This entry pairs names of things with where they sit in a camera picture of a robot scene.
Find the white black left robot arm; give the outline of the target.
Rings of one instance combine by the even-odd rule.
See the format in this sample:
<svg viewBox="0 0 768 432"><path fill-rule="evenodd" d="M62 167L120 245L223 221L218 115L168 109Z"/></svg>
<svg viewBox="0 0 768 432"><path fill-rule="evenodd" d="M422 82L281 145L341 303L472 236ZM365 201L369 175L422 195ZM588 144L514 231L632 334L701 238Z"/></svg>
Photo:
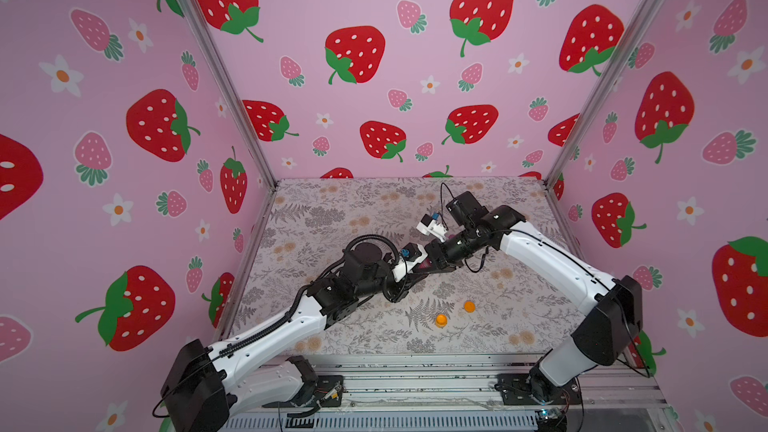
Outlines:
<svg viewBox="0 0 768 432"><path fill-rule="evenodd" d="M284 312L234 338L211 345L188 342L161 388L158 405L166 430L219 430L241 401L236 386L256 369L378 294L399 301L412 285L410 273L426 257L419 244L397 248L383 236L359 236L337 261L299 288Z"/></svg>

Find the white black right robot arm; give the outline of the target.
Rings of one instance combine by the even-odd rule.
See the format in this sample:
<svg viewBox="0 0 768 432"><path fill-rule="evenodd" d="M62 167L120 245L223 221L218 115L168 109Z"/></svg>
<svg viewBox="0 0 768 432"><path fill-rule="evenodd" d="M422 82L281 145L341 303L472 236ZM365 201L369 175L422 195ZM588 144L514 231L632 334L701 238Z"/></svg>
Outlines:
<svg viewBox="0 0 768 432"><path fill-rule="evenodd" d="M454 235L440 223L438 212L424 215L417 225L420 233L433 237L422 253L430 264L419 271L455 270L474 253L494 249L538 273L584 315L571 335L530 370L527 389L537 402L550 403L582 373L614 364L642 331L642 288L634 278L617 279L588 265L510 206L489 210L464 192L448 203L447 211L460 226Z"/></svg>

